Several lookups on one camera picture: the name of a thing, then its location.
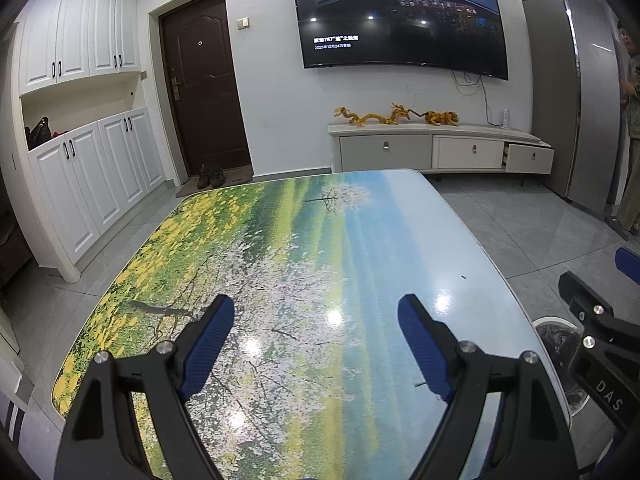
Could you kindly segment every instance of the black shoe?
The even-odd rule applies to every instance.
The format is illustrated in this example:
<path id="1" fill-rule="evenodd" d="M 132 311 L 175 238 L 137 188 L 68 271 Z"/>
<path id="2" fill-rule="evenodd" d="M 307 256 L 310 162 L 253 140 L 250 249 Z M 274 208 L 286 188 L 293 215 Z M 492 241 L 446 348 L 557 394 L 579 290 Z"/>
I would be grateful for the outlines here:
<path id="1" fill-rule="evenodd" d="M 629 240 L 631 233 L 622 227 L 615 216 L 605 216 L 604 221 L 609 227 L 617 232 L 623 240 Z"/>
<path id="2" fill-rule="evenodd" d="M 226 175 L 220 168 L 219 164 L 214 164 L 209 171 L 211 187 L 217 188 L 222 186 L 226 182 Z"/>
<path id="3" fill-rule="evenodd" d="M 204 164 L 200 168 L 200 178 L 198 179 L 198 189 L 205 189 L 211 184 L 211 168 Z"/>

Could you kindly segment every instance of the television screen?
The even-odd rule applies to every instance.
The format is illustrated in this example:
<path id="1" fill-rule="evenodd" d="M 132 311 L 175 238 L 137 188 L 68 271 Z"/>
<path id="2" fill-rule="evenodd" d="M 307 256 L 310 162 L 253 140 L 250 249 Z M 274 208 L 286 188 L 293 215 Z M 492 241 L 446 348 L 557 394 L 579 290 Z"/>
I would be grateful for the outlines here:
<path id="1" fill-rule="evenodd" d="M 296 0 L 305 68 L 437 66 L 508 79 L 498 0 Z"/>

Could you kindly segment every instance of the brown door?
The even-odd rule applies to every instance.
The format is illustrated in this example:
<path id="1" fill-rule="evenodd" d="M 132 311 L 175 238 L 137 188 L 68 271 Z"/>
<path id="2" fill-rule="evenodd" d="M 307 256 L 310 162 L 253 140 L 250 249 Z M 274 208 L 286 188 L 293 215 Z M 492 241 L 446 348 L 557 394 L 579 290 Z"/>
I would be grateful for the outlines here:
<path id="1" fill-rule="evenodd" d="M 198 0 L 161 17 L 164 68 L 189 174 L 251 163 L 231 57 L 225 0 Z"/>

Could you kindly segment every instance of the bag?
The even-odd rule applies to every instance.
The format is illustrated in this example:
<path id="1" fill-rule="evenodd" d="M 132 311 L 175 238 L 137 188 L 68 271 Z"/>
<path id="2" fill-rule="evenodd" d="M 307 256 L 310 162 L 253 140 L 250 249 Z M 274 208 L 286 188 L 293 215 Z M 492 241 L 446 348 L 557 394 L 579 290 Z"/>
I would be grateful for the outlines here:
<path id="1" fill-rule="evenodd" d="M 37 148 L 41 144 L 44 144 L 48 140 L 51 140 L 51 130 L 49 130 L 49 118 L 43 117 L 37 126 L 31 130 L 31 133 L 27 132 L 27 147 L 29 151 Z"/>

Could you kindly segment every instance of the white drawer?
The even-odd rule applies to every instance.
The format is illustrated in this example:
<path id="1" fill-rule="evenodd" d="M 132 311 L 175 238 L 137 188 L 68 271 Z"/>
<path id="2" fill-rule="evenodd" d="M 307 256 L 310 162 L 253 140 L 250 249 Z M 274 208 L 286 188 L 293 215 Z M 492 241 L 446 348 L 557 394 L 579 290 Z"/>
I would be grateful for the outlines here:
<path id="1" fill-rule="evenodd" d="M 554 150 L 524 144 L 509 144 L 507 173 L 551 173 Z"/>
<path id="2" fill-rule="evenodd" d="M 341 137 L 342 170 L 428 170 L 431 137 L 421 134 Z"/>
<path id="3" fill-rule="evenodd" d="M 501 168 L 503 149 L 501 140 L 434 136 L 432 166 L 461 170 Z"/>

